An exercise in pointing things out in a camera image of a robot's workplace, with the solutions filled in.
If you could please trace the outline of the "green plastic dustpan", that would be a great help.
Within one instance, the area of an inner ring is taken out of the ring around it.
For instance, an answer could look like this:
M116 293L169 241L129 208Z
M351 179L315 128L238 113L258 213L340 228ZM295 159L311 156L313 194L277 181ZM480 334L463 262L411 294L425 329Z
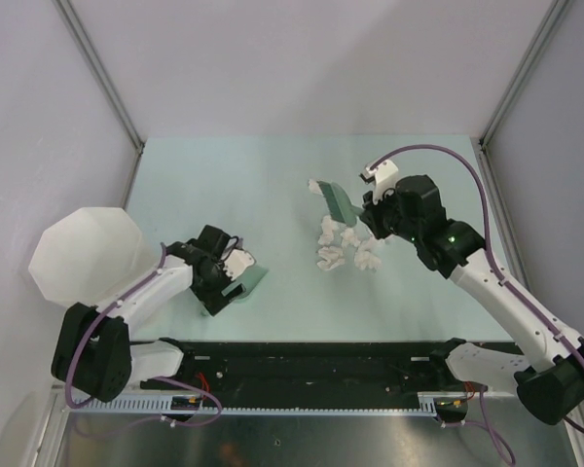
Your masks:
M236 282L239 282L243 286L245 286L246 291L240 296L239 299L236 299L233 302L231 302L230 305L234 302L239 302L241 300L247 299L249 295L257 287L257 285L260 283L260 281L264 278L267 272L268 272L267 269L254 265L253 267L249 268L240 278L235 280Z

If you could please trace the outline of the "green hand brush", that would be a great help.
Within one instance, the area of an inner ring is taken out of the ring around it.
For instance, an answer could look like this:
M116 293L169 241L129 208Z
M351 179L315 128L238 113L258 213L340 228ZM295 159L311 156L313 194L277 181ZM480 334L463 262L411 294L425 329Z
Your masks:
M325 199L332 220L354 228L362 209L352 204L348 194L339 184L319 180L317 185Z

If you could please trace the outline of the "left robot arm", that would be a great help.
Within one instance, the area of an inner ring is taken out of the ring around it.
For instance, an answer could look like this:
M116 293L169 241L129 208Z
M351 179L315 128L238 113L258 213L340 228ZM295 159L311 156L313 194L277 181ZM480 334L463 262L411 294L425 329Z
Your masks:
M257 261L236 235L205 226L198 237L161 249L149 270L109 298L66 310L51 373L63 382L69 408L110 402L150 379L163 378L177 389L189 386L196 366L177 341L134 343L132 332L185 291L214 316L252 289L246 280Z

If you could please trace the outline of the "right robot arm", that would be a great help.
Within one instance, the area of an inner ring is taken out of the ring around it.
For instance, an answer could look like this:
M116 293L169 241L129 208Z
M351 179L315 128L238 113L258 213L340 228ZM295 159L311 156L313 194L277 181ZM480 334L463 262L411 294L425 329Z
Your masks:
M584 401L584 337L547 310L495 259L470 225L450 219L437 186L408 176L362 198L361 221L379 239L413 244L420 261L480 304L519 347L517 354L451 339L435 351L431 382L452 390L471 381L511 393L538 420L555 425Z

